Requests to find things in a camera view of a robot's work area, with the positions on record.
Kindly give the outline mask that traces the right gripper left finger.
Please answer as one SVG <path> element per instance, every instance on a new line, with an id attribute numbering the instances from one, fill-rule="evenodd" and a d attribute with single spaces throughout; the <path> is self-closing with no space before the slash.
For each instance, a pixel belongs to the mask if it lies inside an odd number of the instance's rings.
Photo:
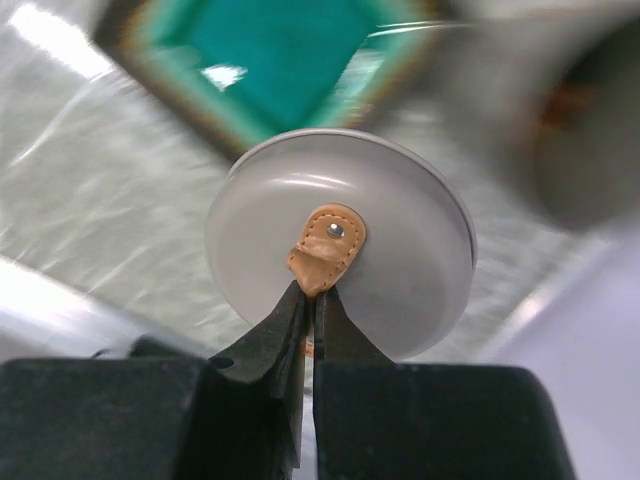
<path id="1" fill-rule="evenodd" d="M 1 368 L 5 479 L 288 479 L 300 464 L 306 298 L 201 358 L 153 338 L 121 359 Z"/>

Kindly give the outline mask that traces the grey lid with strap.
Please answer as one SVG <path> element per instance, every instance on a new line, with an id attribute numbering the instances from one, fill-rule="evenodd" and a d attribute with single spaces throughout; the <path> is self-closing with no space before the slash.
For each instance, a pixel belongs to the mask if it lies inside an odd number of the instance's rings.
<path id="1" fill-rule="evenodd" d="M 229 305 L 261 322 L 293 280 L 289 252 L 310 240 L 362 246 L 336 287 L 353 323 L 387 357 L 440 342 L 462 316 L 477 263 L 470 215 L 446 179 L 415 153 L 346 129 L 276 136 L 231 168 L 206 221 L 209 266 Z"/>

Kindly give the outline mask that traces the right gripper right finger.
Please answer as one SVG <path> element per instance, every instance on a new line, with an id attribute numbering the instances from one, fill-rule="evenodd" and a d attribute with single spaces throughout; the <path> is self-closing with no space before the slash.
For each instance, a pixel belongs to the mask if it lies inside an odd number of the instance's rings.
<path id="1" fill-rule="evenodd" d="M 396 363 L 336 290 L 315 305 L 321 479 L 572 479 L 553 403 L 521 367 Z"/>

